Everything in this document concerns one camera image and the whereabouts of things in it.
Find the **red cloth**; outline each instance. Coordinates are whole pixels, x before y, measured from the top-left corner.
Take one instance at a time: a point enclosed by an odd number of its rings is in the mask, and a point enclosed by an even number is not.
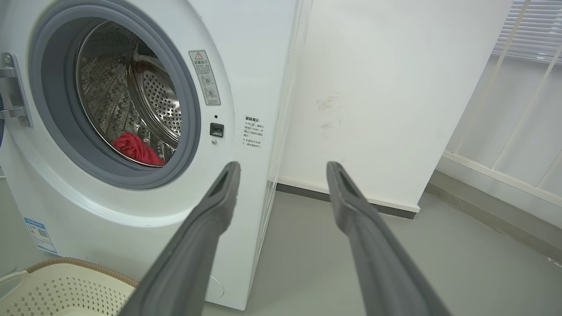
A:
[[[123,133],[112,144],[123,155],[134,160],[150,165],[163,166],[166,164],[149,145],[133,133]]]

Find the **front-loading washing machine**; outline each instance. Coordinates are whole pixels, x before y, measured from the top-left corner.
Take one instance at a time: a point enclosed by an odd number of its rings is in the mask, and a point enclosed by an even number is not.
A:
[[[0,4],[0,165],[37,246],[141,279],[229,161],[208,301],[246,307],[311,3]]]

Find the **qr code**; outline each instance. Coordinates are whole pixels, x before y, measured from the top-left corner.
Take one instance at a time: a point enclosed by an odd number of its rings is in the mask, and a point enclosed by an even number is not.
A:
[[[45,238],[49,238],[49,236],[47,236],[47,232],[42,230],[42,229],[37,229],[39,231],[39,235],[41,235],[41,237],[45,237]]]

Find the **concrete floor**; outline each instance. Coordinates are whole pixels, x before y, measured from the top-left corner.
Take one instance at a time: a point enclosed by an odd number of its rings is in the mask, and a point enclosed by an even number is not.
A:
[[[562,314],[561,267],[431,195],[419,205],[414,220],[383,216],[453,315]],[[33,245],[4,180],[0,216],[0,276],[49,257]],[[22,253],[25,240],[30,245]],[[204,316],[364,314],[348,240],[330,203],[281,192],[246,311],[210,303],[203,310]]]

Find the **window blinds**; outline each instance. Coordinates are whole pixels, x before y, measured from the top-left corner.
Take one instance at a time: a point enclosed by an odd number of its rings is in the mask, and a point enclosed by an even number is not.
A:
[[[492,51],[500,55],[507,39],[524,9],[523,0],[515,0],[501,30],[500,37]],[[507,56],[536,61],[550,62],[562,45],[562,1],[531,0],[513,41],[507,49]]]

